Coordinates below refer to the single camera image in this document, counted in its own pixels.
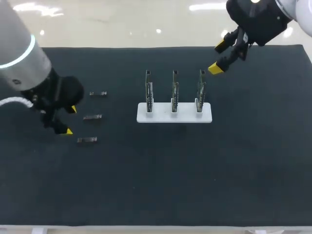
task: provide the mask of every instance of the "white stand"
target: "white stand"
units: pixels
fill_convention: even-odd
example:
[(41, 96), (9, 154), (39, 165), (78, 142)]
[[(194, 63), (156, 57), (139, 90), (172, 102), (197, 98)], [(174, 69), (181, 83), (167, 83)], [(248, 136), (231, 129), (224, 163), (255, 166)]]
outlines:
[(195, 102), (179, 102), (177, 112), (172, 112), (171, 102), (153, 102), (153, 111), (146, 111), (146, 102), (139, 103), (137, 107), (138, 123), (211, 123), (213, 117), (211, 106), (204, 103), (202, 112), (197, 112)]

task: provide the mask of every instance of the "metal connector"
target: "metal connector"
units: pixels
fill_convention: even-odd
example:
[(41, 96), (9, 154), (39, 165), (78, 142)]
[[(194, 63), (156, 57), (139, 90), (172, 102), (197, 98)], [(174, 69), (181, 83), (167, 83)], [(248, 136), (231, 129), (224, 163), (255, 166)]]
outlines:
[(172, 112), (177, 112), (177, 105), (179, 102), (179, 82), (177, 81), (178, 71), (173, 73), (172, 83)]
[(100, 120), (102, 119), (102, 115), (94, 115), (94, 116), (85, 116), (83, 120)]
[(153, 83), (152, 83), (152, 77), (151, 72), (146, 70), (145, 75), (145, 96), (146, 96), (146, 108), (147, 112), (153, 111)]
[(96, 92), (90, 92), (90, 96), (91, 97), (106, 97), (107, 96), (107, 92), (100, 92), (100, 93), (96, 93)]
[(96, 143), (98, 141), (97, 137), (84, 137), (84, 138), (78, 138), (77, 143)]
[(197, 86), (197, 112), (203, 111), (203, 106), (205, 102), (205, 93), (206, 93), (206, 73), (205, 71), (200, 70), (199, 72), (199, 81)]

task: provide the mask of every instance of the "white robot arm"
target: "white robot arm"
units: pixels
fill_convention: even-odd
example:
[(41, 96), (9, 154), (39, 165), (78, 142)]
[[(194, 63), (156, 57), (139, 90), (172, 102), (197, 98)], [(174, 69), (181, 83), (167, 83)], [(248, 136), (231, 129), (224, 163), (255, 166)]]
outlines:
[(0, 79), (32, 102), (32, 108), (41, 112), (44, 127), (53, 128), (56, 134), (71, 134), (57, 111), (76, 112), (84, 93), (79, 80), (56, 73), (7, 0), (0, 0), (0, 32)]
[(287, 29), (292, 20), (312, 37), (312, 0), (228, 0), (227, 11), (238, 28), (228, 33), (215, 50), (222, 53), (233, 46), (229, 57), (222, 57), (208, 70), (213, 74), (226, 72), (238, 58), (245, 60), (248, 49), (267, 42)]

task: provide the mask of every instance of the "white floor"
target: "white floor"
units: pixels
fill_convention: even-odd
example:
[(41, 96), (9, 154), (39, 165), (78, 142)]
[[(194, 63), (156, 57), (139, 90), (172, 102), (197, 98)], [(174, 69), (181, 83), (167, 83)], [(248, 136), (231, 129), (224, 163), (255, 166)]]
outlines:
[[(44, 47), (215, 46), (236, 28), (226, 0), (9, 1)], [(296, 22), (270, 44), (303, 44), (312, 58)]]

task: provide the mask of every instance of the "black table surface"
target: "black table surface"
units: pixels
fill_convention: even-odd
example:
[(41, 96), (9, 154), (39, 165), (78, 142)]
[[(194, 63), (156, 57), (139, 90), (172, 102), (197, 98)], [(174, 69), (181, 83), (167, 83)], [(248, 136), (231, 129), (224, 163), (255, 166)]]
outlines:
[[(196, 96), (211, 47), (45, 48), (86, 91), (73, 136), (38, 113), (0, 107), (0, 224), (312, 226), (312, 65), (300, 45), (253, 47), (246, 62), (208, 76), (211, 124), (140, 124), (145, 70), (154, 99)], [(91, 99), (90, 91), (107, 91)], [(18, 95), (5, 84), (0, 98)], [(82, 122), (103, 114), (100, 125)], [(98, 137), (78, 147), (78, 137)]]

